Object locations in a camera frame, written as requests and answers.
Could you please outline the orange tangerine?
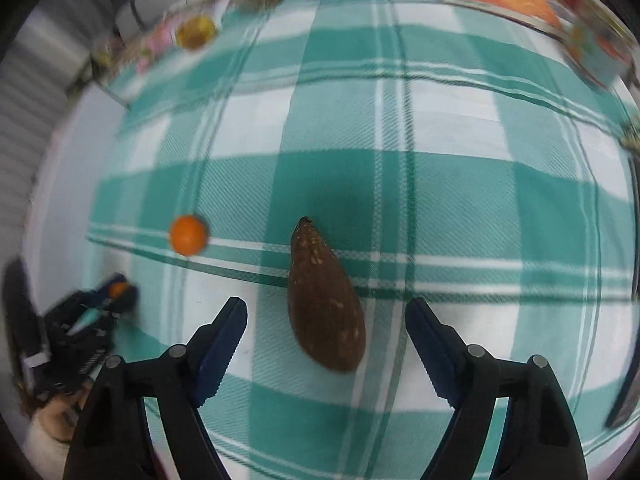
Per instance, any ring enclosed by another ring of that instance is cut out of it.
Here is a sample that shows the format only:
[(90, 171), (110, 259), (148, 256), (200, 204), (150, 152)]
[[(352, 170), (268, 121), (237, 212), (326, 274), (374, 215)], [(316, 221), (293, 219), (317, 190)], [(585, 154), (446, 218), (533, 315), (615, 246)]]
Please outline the orange tangerine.
[(185, 257), (198, 255), (208, 243), (207, 226), (192, 214), (175, 218), (169, 230), (169, 243), (179, 255)]
[(129, 288), (129, 284), (127, 282), (115, 282), (110, 285), (108, 288), (108, 296), (111, 299), (117, 299), (122, 296), (124, 292)]

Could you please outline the teal white plaid tablecloth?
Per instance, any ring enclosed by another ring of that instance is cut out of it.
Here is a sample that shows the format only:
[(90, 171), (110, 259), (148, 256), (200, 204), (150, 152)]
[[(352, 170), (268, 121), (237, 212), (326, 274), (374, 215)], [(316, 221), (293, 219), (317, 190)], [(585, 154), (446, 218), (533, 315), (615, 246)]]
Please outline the teal white plaid tablecloth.
[[(87, 278), (140, 288), (125, 358), (158, 356), (231, 296), (248, 325), (201, 410), (235, 479), (413, 479), (451, 408), (404, 327), (426, 299), (499, 359), (545, 356), (589, 471), (639, 429), (605, 425), (639, 324), (621, 82), (590, 87), (540, 32), (438, 0), (284, 0), (112, 90), (128, 106), (89, 218)], [(208, 243), (169, 243), (192, 214)], [(314, 222), (366, 323), (352, 373), (288, 317), (291, 236)]]

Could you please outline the yellow fruit in bag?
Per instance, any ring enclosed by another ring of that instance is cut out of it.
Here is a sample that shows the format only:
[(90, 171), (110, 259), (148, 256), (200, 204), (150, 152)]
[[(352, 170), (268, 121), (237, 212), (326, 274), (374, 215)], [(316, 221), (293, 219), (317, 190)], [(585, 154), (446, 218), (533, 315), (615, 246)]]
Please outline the yellow fruit in bag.
[(217, 34), (216, 24), (209, 15), (196, 14), (175, 29), (175, 43), (183, 50), (196, 51), (210, 44)]

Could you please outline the brown sweet potato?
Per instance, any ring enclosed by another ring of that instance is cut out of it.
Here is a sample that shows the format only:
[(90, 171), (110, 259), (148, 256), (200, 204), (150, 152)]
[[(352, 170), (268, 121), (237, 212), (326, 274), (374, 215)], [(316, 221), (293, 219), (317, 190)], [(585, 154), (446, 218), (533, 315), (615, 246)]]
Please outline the brown sweet potato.
[(288, 317), (307, 356), (327, 370), (352, 373), (366, 350), (366, 323), (348, 275), (311, 218), (291, 236)]

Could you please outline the pink packet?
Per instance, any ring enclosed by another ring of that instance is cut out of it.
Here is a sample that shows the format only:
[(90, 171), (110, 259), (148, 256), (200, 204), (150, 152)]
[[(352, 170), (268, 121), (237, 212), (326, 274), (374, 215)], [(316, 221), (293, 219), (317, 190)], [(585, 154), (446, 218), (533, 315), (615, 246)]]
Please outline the pink packet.
[[(171, 51), (176, 49), (183, 50), (175, 43), (175, 29), (186, 18), (190, 18), (190, 16), (196, 14), (206, 13), (176, 13), (169, 15), (168, 18), (164, 18), (158, 22), (149, 32), (144, 32), (129, 40), (123, 40), (122, 37), (112, 35), (101, 44), (99, 49), (94, 50), (92, 54), (93, 61), (103, 70), (101, 78), (106, 81), (114, 80), (116, 76), (122, 73), (127, 67), (133, 67), (137, 73), (144, 73)], [(220, 26), (215, 20), (214, 22), (219, 34)], [(204, 48), (186, 52), (198, 52)]]

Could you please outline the small printed box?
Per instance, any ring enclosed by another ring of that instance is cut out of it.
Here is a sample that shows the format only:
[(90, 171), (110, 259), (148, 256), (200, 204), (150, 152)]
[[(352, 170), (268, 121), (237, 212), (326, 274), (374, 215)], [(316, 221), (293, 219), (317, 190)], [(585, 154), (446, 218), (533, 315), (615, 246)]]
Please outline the small printed box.
[(611, 12), (578, 9), (568, 33), (570, 58), (594, 84), (610, 88), (631, 64), (634, 36)]

